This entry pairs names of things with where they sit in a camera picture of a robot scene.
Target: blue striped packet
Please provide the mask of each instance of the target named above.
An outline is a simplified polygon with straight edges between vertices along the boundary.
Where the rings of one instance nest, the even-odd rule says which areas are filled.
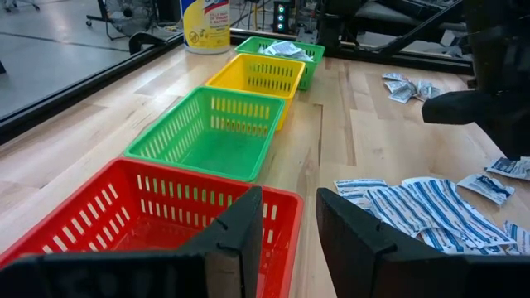
[[[352,191],[364,191],[374,188],[388,187],[387,182],[380,179],[338,180],[334,181],[334,184],[340,196]]]
[[[387,182],[379,179],[355,179],[334,181],[338,194],[350,203],[357,205],[364,211],[377,215],[372,211],[372,205],[368,198],[364,197],[367,190],[376,190],[388,187]]]
[[[508,220],[504,222],[504,230],[516,242],[516,244],[508,247],[506,250],[508,254],[514,256],[530,255],[530,233],[527,230]]]
[[[439,252],[484,256],[503,256],[506,252],[500,246],[470,248],[462,239],[444,228],[429,228],[420,233],[423,242]]]
[[[369,190],[366,197],[382,221],[411,237],[416,237],[428,228],[443,228],[430,215],[430,210],[405,186]]]
[[[422,201],[443,228],[470,248],[515,243],[504,231],[465,202],[456,192],[456,184],[450,180],[422,177],[406,179],[403,184]]]

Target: black machine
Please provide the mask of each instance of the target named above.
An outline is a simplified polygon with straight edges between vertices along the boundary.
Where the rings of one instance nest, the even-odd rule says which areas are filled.
[[[291,4],[287,1],[275,1],[272,20],[272,31],[276,33],[288,33],[289,16],[291,15]]]
[[[506,156],[530,155],[530,2],[519,0],[321,0],[316,7],[318,43],[339,58],[475,75],[473,91],[444,94],[423,106],[426,123],[475,122]],[[405,26],[400,12],[424,22]],[[359,29],[397,36],[387,45],[361,46]],[[461,32],[458,41],[471,60],[433,59],[402,51],[416,40],[440,42],[445,30]],[[355,46],[345,46],[351,41]]]
[[[328,189],[316,192],[320,243],[337,297],[513,297],[530,257],[450,256]]]
[[[159,22],[181,20],[181,0],[156,0]]]

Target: white packet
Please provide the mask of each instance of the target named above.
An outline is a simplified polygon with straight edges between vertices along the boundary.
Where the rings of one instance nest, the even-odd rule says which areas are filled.
[[[396,81],[408,81],[407,77],[404,74],[399,74],[399,73],[383,74],[383,79],[390,79],[390,80],[396,80]]]
[[[447,254],[467,254],[484,256],[503,256],[506,252],[500,246],[470,248],[465,243],[443,228],[429,228],[420,233],[423,242],[439,252]]]
[[[530,180],[530,157],[521,157],[520,161],[510,161],[508,158],[500,157],[486,170],[510,178]]]
[[[388,81],[384,82],[384,84],[387,86],[388,91],[390,91],[391,94],[407,86],[407,82],[404,81]]]
[[[530,233],[527,230],[508,220],[504,222],[504,230],[517,243],[508,247],[506,252],[509,255],[530,255]]]
[[[417,93],[416,85],[413,82],[407,81],[407,88],[412,91],[412,94],[416,94]]]
[[[403,181],[408,189],[421,198],[429,213],[443,228],[449,230],[470,248],[486,248],[515,241],[477,209],[464,201],[450,180],[430,177]]]
[[[276,42],[276,41],[273,41],[272,44],[271,44],[271,46],[272,46],[272,45],[276,45],[276,44],[277,44],[277,42]],[[269,47],[270,47],[270,46],[267,46],[267,47],[265,47],[265,46],[260,46],[258,52],[259,52],[260,54],[272,55],[271,51],[269,50]]]
[[[290,41],[282,41],[272,44],[267,48],[273,55],[290,56],[302,51]]]
[[[473,190],[491,199],[497,205],[502,205],[510,195],[513,195],[515,189],[510,186],[502,185],[497,179],[489,178],[481,174],[473,174],[465,177],[458,182],[458,186],[464,187],[468,190]]]
[[[415,98],[421,101],[433,99],[441,95],[441,90],[432,85],[428,80],[420,79],[417,83],[417,93],[414,95]]]
[[[305,51],[299,51],[298,53],[294,54],[294,55],[290,55],[289,58],[294,58],[294,59],[300,59],[300,60],[304,60],[304,61],[308,61],[308,62],[313,62],[313,58],[308,56]]]
[[[414,92],[408,88],[399,89],[398,91],[390,94],[389,99],[397,101],[399,103],[407,103],[412,98]]]

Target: metal frame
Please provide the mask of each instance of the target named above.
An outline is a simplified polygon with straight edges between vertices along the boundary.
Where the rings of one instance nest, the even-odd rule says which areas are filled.
[[[260,31],[231,29],[230,32],[230,41],[232,45],[239,45],[250,36],[263,36],[285,41],[294,41],[296,39],[296,36]],[[132,55],[125,61],[105,70],[101,70],[96,74],[38,100],[33,104],[27,105],[24,108],[0,118],[0,144],[13,139],[26,130],[55,116],[140,66],[145,65],[183,43],[184,38],[182,34],[174,36],[164,45],[150,46],[136,55]],[[451,72],[461,75],[473,74],[473,65],[469,60],[451,58],[446,55],[428,55],[404,50],[401,50],[396,54],[381,55],[376,51],[369,49],[370,48],[368,47],[364,47],[364,50],[362,50],[354,44],[343,42],[338,51],[326,52],[325,56],[346,60],[360,60],[386,65],[411,67],[422,70]]]
[[[107,36],[111,41],[127,37],[126,35],[117,36],[117,37],[110,36],[110,34],[108,33],[108,24],[113,23],[113,20],[108,18],[107,8],[105,8],[105,3],[103,2],[103,0],[98,0],[98,8],[99,8],[99,14],[101,15],[101,17],[86,15],[86,19],[87,19],[86,25],[91,27],[92,21],[105,22],[105,33],[107,33]]]
[[[397,23],[397,22],[381,22],[380,20],[363,18],[363,17],[355,18],[354,24],[358,26],[359,28],[362,28],[363,31],[375,32],[375,33],[385,34],[389,36],[402,36],[403,32],[410,32],[417,27],[417,25],[412,25],[412,24]],[[433,30],[429,32],[428,36],[423,36],[422,40],[438,43],[440,42],[443,35],[444,35],[443,30]]]
[[[399,52],[400,50],[403,50],[406,46],[417,40],[419,36],[423,36],[428,31],[437,28],[447,17],[452,17],[452,15],[455,14],[455,12],[457,12],[459,9],[462,10],[463,6],[463,0],[455,1],[448,8],[438,12],[436,15],[432,16],[427,21],[408,32],[405,36],[400,36],[391,41],[388,45],[381,49],[379,53],[381,55],[392,55]]]

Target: yellow label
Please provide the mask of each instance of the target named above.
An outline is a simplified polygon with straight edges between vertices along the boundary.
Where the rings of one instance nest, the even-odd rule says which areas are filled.
[[[181,0],[185,43],[200,49],[230,44],[228,0]]]

